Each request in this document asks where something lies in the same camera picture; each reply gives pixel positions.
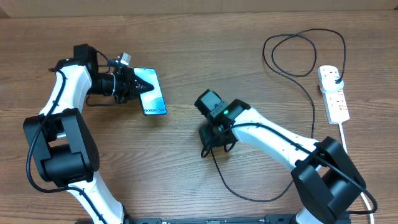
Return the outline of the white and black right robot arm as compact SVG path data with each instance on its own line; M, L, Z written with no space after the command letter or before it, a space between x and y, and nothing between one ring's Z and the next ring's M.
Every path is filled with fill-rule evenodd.
M291 223L337 223L366 189L366 183L336 139L305 138L269 121L249 104L223 101L206 90L194 104L208 123L199 130L202 157L214 147L252 145L291 174L303 209Z

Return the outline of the smartphone with lit screen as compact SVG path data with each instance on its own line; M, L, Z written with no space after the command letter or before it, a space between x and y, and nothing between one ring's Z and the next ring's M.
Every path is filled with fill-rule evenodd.
M153 85L154 89L140 94L142 110L146 116L167 114L164 97L156 71L153 68L134 68L134 73L145 82Z

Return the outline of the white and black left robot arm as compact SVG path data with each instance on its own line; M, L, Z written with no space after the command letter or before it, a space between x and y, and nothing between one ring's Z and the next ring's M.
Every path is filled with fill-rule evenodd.
M154 86L129 67L129 54L107 60L106 72L99 71L99 55L88 44L76 45L72 58L59 60L50 69L56 76L52 94L40 113L23 123L29 145L27 179L42 193L71 193L93 223L133 223L99 173L98 148L81 112L90 95L112 96L120 104Z

